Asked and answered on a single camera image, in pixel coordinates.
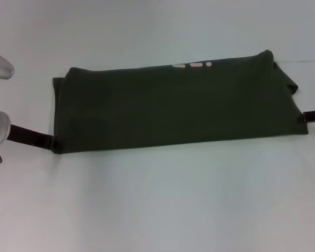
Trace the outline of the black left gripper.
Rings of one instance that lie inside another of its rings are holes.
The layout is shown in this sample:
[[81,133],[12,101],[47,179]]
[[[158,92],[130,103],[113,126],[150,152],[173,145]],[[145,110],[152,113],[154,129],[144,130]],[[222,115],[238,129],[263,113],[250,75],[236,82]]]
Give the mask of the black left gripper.
[[52,135],[42,134],[16,125],[11,125],[10,133],[7,140],[35,146],[45,150],[52,150],[55,144],[55,139]]

